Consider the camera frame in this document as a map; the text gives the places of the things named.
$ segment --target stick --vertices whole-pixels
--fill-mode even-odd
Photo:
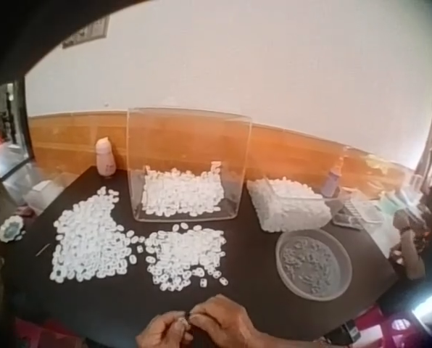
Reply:
[[[36,257],[39,256],[40,254],[42,254],[42,252],[43,252],[45,249],[47,249],[47,248],[49,247],[49,245],[50,245],[50,243],[45,244],[45,246],[44,246],[41,250],[39,250],[39,252],[36,254]]]

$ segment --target clear plastic bowl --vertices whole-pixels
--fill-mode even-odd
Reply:
[[[324,243],[327,247],[329,247],[329,249],[332,251],[333,256],[336,258],[336,261],[338,263],[339,275],[337,279],[334,279],[334,284],[331,284],[325,296],[315,296],[314,294],[310,294],[301,290],[287,276],[284,270],[283,261],[281,259],[282,249],[293,238],[299,236],[310,237],[311,239],[315,239]],[[348,289],[349,284],[352,282],[352,261],[350,260],[345,248],[335,237],[320,229],[283,233],[282,236],[278,239],[277,245],[275,247],[275,258],[277,262],[279,276],[281,277],[284,284],[294,294],[305,299],[311,299],[314,301],[331,301],[344,294],[344,292]]]
[[[127,158],[130,202],[138,221],[226,220],[237,216],[246,170],[252,120],[249,117],[190,109],[143,108],[128,111]],[[147,215],[142,207],[147,168],[200,175],[221,162],[224,198],[220,211],[196,217]]]

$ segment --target white bottle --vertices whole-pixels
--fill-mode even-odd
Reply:
[[[112,153],[112,145],[108,138],[101,138],[95,145],[97,153],[97,170],[101,176],[106,178],[112,176],[116,172],[115,158]]]

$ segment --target human hand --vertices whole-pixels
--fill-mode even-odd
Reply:
[[[157,315],[140,335],[136,337],[139,348],[178,348],[180,343],[188,344],[193,339],[187,332],[184,312],[168,312]]]
[[[410,219],[403,209],[395,212],[395,215],[393,216],[393,226],[400,232],[409,228]]]
[[[254,328],[245,308],[223,295],[195,306],[189,321],[206,331],[219,348],[251,348],[262,335]]]

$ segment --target round plastic tray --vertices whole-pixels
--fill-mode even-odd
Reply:
[[[329,290],[324,295],[314,295],[302,291],[298,286],[294,284],[294,282],[287,276],[281,259],[281,251],[283,246],[290,242],[292,239],[296,239],[297,237],[309,237],[311,239],[315,239],[324,243],[327,247],[332,251],[333,256],[336,258],[338,263],[338,275],[337,279],[334,279],[333,284],[329,286]],[[295,231],[295,232],[286,232],[282,234],[282,236],[278,239],[276,248],[275,248],[275,257],[277,262],[278,273],[281,276],[282,281],[285,283],[288,289],[292,291],[294,294],[301,296],[305,299],[311,299],[315,301],[331,301],[332,299],[336,299],[340,297],[349,287],[349,284],[352,282],[352,262],[349,258],[348,253],[345,248],[341,245],[341,243],[334,237],[332,237],[329,233],[317,229],[317,230],[305,230],[305,231]]]

